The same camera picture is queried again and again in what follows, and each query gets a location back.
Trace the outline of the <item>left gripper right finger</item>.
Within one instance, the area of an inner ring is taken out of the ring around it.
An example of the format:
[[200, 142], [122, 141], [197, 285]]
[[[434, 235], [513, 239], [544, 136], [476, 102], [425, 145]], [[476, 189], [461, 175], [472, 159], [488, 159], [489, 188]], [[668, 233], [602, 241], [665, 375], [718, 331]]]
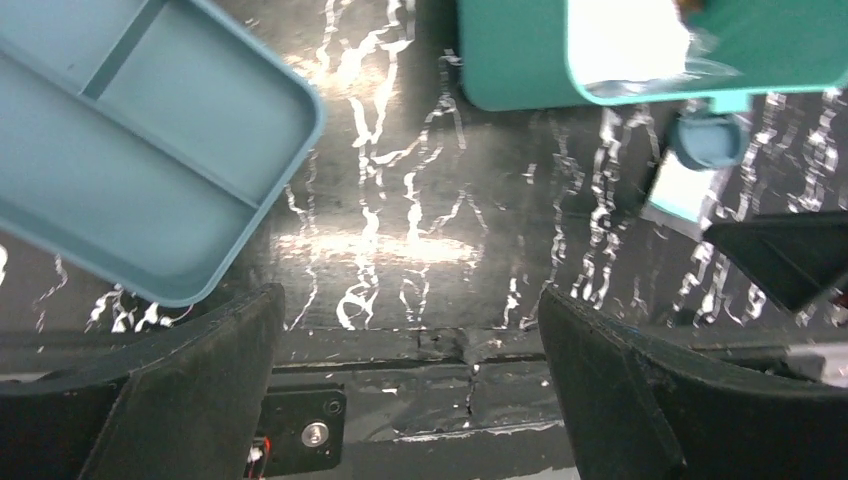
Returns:
[[538, 325], [584, 479], [843, 479], [847, 392], [640, 332], [553, 290]]

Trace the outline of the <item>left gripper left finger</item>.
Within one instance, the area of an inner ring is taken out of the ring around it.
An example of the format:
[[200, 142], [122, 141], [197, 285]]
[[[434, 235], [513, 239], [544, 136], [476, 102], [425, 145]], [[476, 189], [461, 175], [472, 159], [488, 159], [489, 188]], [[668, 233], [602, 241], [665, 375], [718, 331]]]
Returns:
[[5, 479], [239, 479], [282, 332], [268, 284], [82, 365], [1, 385]]

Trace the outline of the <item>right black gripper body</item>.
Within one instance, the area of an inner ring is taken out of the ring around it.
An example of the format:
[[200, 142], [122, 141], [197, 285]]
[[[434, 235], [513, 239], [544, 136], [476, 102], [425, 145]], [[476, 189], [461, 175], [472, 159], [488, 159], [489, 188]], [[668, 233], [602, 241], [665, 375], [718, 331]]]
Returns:
[[721, 221], [702, 238], [786, 312], [798, 313], [822, 299], [847, 306], [845, 210]]

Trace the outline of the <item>dark teal tray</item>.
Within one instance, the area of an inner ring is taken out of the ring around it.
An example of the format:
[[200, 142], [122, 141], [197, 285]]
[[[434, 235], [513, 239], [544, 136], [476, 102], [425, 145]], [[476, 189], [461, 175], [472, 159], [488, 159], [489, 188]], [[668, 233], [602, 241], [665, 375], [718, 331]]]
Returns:
[[324, 123], [210, 1], [1, 5], [1, 226], [149, 301], [215, 288]]

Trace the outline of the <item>green medicine box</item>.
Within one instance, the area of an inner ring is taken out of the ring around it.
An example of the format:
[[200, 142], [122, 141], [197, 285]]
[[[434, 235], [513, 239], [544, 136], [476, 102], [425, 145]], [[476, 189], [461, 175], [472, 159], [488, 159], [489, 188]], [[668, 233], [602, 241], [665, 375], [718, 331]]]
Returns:
[[462, 1], [458, 28], [484, 110], [693, 101], [668, 139], [693, 170], [742, 161], [755, 96], [847, 82], [843, 1]]

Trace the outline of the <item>green bandage packet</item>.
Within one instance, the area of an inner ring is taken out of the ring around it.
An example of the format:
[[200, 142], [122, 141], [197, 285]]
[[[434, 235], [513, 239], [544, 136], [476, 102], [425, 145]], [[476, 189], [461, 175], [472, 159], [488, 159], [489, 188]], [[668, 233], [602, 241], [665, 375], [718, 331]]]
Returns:
[[640, 217], [701, 241], [731, 173], [728, 168], [691, 170], [668, 149], [656, 169]]

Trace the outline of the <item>white gauze pad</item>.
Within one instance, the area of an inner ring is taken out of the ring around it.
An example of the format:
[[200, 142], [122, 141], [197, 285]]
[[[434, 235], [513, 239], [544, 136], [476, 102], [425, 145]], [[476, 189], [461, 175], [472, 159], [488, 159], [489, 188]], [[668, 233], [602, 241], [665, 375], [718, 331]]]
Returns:
[[690, 33], [672, 1], [568, 1], [566, 43], [579, 85], [644, 82], [685, 69]]

